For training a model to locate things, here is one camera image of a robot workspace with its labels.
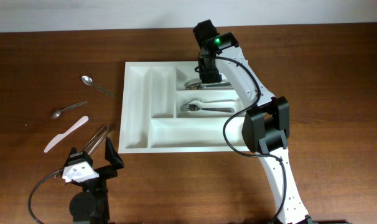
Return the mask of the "metal tongs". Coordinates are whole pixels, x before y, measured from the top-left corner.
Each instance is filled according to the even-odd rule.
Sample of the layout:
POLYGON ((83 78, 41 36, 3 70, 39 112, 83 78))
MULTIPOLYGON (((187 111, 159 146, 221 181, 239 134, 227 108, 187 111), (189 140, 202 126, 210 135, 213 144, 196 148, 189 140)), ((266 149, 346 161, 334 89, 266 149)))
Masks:
POLYGON ((111 128, 108 125, 103 126, 84 146, 82 151, 86 152, 89 156, 92 155, 95 152, 96 148, 102 143, 102 141, 105 140, 110 131, 111 128))

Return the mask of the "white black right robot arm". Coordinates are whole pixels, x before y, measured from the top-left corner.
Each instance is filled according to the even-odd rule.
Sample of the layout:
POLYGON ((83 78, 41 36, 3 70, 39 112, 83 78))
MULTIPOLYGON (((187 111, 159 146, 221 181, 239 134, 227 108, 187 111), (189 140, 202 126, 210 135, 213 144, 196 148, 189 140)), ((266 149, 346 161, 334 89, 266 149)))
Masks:
POLYGON ((193 28, 196 62, 128 62, 120 153, 235 151, 257 157, 279 223, 310 223, 289 161, 289 103, 254 74, 230 32, 193 28))

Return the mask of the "large metal spoon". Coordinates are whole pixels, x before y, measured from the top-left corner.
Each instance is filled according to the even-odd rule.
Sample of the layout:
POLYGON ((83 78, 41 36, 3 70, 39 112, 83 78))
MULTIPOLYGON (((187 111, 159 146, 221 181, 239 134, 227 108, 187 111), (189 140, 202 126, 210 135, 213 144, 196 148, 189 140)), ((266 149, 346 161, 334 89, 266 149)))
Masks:
POLYGON ((221 82, 214 83, 202 83, 201 79, 191 79, 184 83, 184 87, 191 85, 206 85, 206 86, 232 86, 228 80, 222 80, 221 82))
POLYGON ((186 86, 186 90, 232 90, 232 86, 206 86, 206 85, 191 85, 186 86))

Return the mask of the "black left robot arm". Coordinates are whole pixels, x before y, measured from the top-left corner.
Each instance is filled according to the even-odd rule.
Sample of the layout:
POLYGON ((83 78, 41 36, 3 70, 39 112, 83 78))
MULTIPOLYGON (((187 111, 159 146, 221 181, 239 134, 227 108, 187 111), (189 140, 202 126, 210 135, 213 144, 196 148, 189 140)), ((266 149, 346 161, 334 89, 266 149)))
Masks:
POLYGON ((62 178, 82 188, 70 201, 73 223, 109 222, 107 180, 117 177, 117 170, 124 164, 112 146, 106 146, 105 159, 109 165, 94 169, 93 159, 87 152, 78 152, 75 148, 70 151, 62 178))

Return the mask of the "dark-handled metal fork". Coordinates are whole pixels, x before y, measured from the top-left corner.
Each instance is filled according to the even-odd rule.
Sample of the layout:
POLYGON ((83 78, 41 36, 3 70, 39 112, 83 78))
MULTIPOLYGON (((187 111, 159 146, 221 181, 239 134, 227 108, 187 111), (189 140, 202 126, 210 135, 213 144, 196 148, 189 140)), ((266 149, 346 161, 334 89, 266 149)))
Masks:
POLYGON ((235 110, 233 108, 204 108, 199 105, 188 104, 182 105, 180 107, 180 111, 216 111, 221 113, 234 113, 235 110))

